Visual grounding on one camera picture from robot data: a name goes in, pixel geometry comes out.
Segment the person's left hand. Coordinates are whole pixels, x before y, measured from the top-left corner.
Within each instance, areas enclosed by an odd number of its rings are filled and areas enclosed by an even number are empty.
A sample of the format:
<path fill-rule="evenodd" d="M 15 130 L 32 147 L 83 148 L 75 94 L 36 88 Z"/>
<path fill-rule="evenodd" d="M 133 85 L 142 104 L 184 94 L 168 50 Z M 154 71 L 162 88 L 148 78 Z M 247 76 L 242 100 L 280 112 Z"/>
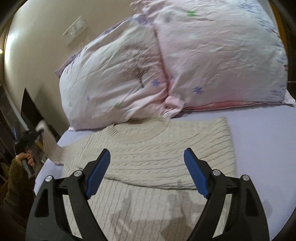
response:
<path fill-rule="evenodd" d="M 18 161 L 20 164 L 23 160 L 25 160 L 27 164 L 31 167 L 35 166 L 32 150 L 27 150 L 25 153 L 19 153 L 18 155 L 16 155 L 15 160 Z"/>

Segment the brown sleeved left forearm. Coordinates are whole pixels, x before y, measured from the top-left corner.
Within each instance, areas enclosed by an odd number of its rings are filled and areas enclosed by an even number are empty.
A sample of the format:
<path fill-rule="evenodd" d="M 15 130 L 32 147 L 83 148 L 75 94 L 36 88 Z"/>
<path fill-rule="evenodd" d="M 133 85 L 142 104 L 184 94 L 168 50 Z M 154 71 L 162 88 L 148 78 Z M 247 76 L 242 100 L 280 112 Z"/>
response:
<path fill-rule="evenodd" d="M 1 240 L 25 240 L 27 223 L 34 203 L 34 179 L 29 179 L 22 163 L 13 159 L 8 192 L 1 205 Z"/>

